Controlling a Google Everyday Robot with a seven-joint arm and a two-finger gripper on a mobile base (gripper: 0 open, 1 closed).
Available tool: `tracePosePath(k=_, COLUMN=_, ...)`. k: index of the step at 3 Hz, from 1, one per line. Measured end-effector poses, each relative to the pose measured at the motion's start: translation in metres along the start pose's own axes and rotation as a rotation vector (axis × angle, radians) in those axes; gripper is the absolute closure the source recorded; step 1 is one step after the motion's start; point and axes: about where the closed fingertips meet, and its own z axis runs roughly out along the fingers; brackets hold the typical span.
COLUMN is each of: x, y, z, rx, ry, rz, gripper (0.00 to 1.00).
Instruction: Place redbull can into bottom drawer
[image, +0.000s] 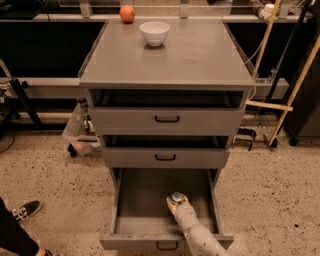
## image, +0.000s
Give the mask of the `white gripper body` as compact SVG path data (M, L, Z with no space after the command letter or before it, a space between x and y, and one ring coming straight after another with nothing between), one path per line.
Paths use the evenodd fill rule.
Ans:
M182 230L187 230L200 224L195 209L190 203L178 205L174 211L174 218Z

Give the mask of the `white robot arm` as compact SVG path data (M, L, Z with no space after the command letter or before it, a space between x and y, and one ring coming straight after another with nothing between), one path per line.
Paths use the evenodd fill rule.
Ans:
M166 198L166 202L193 256L230 256L211 231L199 221L186 195L174 192Z

